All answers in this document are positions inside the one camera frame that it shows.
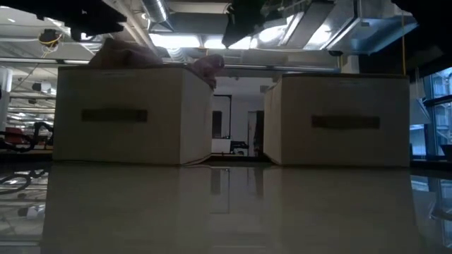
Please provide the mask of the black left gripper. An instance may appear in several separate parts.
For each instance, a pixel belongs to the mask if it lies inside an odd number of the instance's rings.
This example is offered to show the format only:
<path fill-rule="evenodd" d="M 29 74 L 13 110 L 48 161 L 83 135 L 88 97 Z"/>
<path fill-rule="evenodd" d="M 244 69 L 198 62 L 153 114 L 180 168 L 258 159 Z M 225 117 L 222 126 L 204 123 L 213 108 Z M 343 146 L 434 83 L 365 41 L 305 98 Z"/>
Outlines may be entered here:
<path fill-rule="evenodd" d="M 117 13 L 114 15 L 104 13 L 84 13 L 69 22 L 71 38 L 77 42 L 88 41 L 89 37 L 96 35 L 121 32 L 124 27 L 122 23 L 127 17 Z"/>

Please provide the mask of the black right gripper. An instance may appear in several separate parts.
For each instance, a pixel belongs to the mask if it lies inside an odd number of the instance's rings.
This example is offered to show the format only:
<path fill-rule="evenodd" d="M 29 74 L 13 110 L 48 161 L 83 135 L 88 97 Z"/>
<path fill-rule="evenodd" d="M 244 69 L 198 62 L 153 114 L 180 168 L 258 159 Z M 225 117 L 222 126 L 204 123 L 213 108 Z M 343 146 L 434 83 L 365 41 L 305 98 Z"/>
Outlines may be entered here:
<path fill-rule="evenodd" d="M 265 23 L 262 13 L 267 0 L 232 0 L 226 8 L 227 26 L 222 44 L 229 49 L 244 37 L 254 34 Z"/>

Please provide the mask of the pink garment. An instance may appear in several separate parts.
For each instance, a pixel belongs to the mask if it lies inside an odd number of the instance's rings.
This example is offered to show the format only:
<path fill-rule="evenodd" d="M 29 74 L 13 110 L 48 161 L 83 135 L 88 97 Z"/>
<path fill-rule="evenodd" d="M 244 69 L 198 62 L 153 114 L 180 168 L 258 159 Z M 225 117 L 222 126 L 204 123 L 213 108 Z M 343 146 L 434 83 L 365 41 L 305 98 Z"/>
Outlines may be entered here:
<path fill-rule="evenodd" d="M 219 54 L 202 57 L 193 63 L 164 63 L 151 49 L 108 38 L 88 63 L 96 68 L 185 67 L 202 78 L 214 90 L 216 75 L 225 67 Z"/>

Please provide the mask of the bright ceiling light panel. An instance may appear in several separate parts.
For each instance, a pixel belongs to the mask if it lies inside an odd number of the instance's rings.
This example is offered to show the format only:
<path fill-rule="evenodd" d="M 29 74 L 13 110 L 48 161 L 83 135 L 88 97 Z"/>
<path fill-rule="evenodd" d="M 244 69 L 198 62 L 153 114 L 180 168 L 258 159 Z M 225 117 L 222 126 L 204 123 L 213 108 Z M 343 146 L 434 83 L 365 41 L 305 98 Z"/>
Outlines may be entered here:
<path fill-rule="evenodd" d="M 250 49 L 251 38 L 245 37 L 238 42 L 230 45 L 228 49 L 240 49 L 248 50 Z M 203 43 L 203 47 L 206 49 L 226 49 L 227 47 L 222 43 L 221 37 L 208 37 Z"/>
<path fill-rule="evenodd" d="M 201 42 L 196 35 L 149 34 L 153 44 L 165 49 L 198 48 Z"/>

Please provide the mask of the beige fabric storage bin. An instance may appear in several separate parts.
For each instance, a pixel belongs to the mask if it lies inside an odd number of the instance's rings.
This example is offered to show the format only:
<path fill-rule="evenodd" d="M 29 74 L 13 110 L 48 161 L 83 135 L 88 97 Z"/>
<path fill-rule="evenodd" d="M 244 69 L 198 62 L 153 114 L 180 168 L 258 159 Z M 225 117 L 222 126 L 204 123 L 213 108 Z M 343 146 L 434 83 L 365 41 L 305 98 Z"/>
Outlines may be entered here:
<path fill-rule="evenodd" d="M 284 166 L 406 167 L 410 84 L 403 75 L 283 74 L 264 99 L 264 153 Z"/>
<path fill-rule="evenodd" d="M 183 165 L 211 154 L 213 89 L 187 67 L 61 67 L 55 160 Z"/>

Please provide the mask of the black chair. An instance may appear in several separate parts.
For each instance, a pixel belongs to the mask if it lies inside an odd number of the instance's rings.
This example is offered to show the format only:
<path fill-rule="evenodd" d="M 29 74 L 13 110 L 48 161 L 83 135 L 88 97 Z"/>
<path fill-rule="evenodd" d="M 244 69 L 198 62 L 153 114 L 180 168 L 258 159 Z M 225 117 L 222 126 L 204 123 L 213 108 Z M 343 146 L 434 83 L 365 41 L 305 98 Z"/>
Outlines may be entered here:
<path fill-rule="evenodd" d="M 244 141 L 234 141 L 230 142 L 230 153 L 232 155 L 248 156 L 249 145 Z"/>

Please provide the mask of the small round silver duct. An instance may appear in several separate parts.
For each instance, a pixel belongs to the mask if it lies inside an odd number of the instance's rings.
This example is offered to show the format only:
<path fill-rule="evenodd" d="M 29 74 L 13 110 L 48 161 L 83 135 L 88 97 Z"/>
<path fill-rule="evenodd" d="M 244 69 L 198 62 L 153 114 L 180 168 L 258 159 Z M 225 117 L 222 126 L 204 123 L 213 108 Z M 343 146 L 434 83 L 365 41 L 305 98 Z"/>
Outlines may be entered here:
<path fill-rule="evenodd" d="M 164 0 L 141 0 L 144 11 L 151 23 L 156 23 L 169 31 L 174 31 L 170 22 L 170 14 Z"/>

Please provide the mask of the rectangular silver ceiling duct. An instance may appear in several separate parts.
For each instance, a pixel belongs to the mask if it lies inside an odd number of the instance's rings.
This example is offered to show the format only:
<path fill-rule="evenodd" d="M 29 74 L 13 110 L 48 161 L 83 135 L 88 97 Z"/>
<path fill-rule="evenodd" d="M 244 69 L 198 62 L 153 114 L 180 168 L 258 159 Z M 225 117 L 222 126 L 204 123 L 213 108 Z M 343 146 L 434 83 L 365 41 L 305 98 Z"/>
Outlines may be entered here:
<path fill-rule="evenodd" d="M 373 54 L 417 27 L 391 0 L 296 0 L 280 46 L 302 51 Z"/>

